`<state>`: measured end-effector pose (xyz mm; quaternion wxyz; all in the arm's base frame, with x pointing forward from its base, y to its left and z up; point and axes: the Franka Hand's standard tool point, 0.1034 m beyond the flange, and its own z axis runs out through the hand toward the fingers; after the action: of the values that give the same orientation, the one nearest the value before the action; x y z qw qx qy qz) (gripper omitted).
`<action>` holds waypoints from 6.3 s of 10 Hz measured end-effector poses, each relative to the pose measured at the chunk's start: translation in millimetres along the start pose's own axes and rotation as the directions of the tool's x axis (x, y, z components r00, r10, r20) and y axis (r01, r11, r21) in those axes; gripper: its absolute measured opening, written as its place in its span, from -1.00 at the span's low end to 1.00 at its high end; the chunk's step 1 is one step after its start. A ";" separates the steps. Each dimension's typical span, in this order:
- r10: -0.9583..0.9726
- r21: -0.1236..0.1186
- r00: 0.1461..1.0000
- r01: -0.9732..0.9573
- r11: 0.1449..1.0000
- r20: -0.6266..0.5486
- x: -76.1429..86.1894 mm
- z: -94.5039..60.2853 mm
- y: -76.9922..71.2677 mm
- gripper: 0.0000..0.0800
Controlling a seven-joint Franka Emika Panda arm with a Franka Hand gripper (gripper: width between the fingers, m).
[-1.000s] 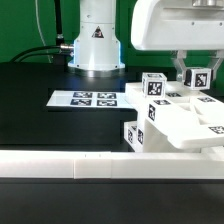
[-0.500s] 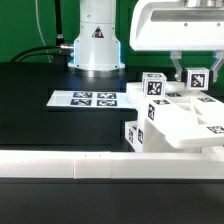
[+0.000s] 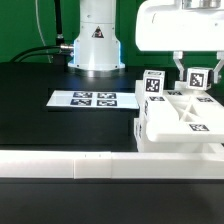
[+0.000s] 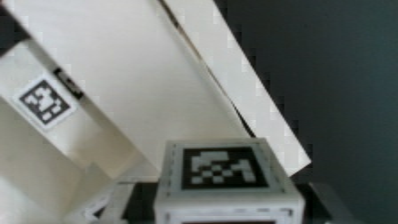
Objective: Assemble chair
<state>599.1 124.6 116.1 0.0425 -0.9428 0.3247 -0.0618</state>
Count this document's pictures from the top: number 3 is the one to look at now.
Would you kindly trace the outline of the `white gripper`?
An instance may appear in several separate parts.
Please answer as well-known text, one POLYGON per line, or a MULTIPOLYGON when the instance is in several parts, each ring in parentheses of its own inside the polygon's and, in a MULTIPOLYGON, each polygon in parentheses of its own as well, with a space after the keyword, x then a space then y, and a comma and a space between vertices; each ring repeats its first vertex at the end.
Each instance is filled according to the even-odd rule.
POLYGON ((145 0, 139 7, 135 42, 140 51, 174 51, 179 80, 186 80, 183 51, 217 51, 213 83, 224 67, 224 0, 218 8, 184 9, 182 0, 145 0))

